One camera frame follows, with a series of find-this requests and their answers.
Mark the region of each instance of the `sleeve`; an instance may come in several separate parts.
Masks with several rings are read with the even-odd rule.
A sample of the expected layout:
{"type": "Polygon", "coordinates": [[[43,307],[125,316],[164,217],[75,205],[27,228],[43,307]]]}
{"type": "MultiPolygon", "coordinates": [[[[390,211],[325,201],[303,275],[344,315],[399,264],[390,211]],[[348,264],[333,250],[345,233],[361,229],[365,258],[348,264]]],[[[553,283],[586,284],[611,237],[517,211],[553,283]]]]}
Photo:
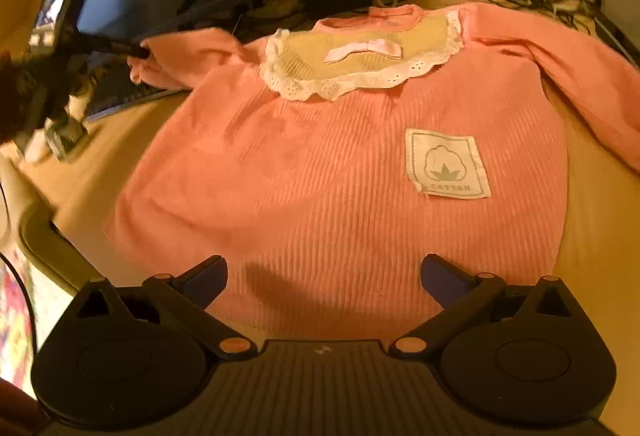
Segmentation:
{"type": "Polygon", "coordinates": [[[640,73],[598,39],[527,12],[465,9],[467,41],[531,58],[606,147],[640,172],[640,73]]]}
{"type": "Polygon", "coordinates": [[[215,67],[247,60],[238,39],[221,28],[173,32],[145,39],[147,59],[129,57],[131,80],[164,89],[191,89],[215,67]]]}

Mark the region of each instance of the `baby garment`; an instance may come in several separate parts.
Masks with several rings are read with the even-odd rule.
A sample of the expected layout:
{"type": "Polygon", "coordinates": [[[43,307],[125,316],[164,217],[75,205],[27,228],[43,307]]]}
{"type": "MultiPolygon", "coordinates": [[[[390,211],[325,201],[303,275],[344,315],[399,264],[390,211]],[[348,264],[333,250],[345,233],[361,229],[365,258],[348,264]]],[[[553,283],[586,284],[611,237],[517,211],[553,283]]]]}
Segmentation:
{"type": "Polygon", "coordinates": [[[149,275],[221,254],[228,285],[209,311],[282,336],[405,333],[440,310],[420,285],[429,253],[511,284],[552,271],[567,154],[541,71],[600,142],[640,170],[640,74],[541,16],[488,4],[404,6],[247,45],[219,29],[146,45],[152,55],[131,60],[133,80],[193,91],[149,145],[105,229],[149,275]],[[401,58],[351,46],[377,40],[397,44],[401,58]],[[398,78],[382,84],[381,72],[398,78]],[[412,131],[422,155],[410,158],[412,131]],[[457,145],[469,146],[468,159],[457,145]],[[431,175],[442,194],[445,185],[464,190],[459,178],[476,158],[484,197],[416,184],[431,175]]]}

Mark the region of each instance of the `white lace trim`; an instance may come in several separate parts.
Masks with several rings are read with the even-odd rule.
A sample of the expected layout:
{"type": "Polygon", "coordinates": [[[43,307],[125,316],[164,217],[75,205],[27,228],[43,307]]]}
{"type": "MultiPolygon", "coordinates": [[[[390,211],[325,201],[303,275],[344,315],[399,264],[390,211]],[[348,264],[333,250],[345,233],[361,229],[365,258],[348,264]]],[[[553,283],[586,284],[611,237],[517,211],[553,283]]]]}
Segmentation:
{"type": "Polygon", "coordinates": [[[411,59],[379,71],[359,72],[340,75],[328,79],[300,80],[276,73],[275,66],[282,52],[289,30],[279,28],[265,48],[265,61],[260,65],[260,77],[274,92],[290,101],[306,101],[317,93],[322,98],[335,101],[356,88],[392,88],[411,77],[419,77],[431,71],[434,66],[444,64],[463,47],[462,30],[458,11],[447,13],[447,42],[441,50],[425,50],[411,59]]]}

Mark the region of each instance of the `square patch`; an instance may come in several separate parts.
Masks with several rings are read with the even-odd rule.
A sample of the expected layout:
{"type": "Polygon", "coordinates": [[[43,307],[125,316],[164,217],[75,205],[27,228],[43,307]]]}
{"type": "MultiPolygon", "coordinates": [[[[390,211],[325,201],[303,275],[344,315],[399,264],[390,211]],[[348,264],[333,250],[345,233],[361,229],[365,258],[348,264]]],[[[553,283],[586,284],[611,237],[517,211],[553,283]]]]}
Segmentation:
{"type": "Polygon", "coordinates": [[[491,196],[474,137],[407,129],[406,174],[418,192],[473,200],[491,196]]]}

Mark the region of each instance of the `pink shirt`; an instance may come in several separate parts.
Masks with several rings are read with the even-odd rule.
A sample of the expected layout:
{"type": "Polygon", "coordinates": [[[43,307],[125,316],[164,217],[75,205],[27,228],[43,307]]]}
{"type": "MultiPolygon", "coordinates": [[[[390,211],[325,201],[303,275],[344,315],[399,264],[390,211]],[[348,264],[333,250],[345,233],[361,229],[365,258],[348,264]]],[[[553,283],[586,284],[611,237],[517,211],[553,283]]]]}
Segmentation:
{"type": "MultiPolygon", "coordinates": [[[[266,38],[242,46],[209,29],[148,39],[153,57],[135,62],[132,77],[193,92],[120,194],[111,239],[148,274],[177,275],[222,254],[229,282],[210,311],[296,337],[389,340],[433,316],[439,307],[419,279],[428,253],[513,284],[550,273],[567,153],[541,71],[636,170],[640,74],[546,18],[453,8],[464,48],[446,64],[335,102],[290,102],[268,89],[258,75],[266,38]],[[405,171],[407,128],[474,136],[492,196],[417,193],[405,171]]],[[[371,9],[316,27],[404,30],[423,12],[371,9]]]]}

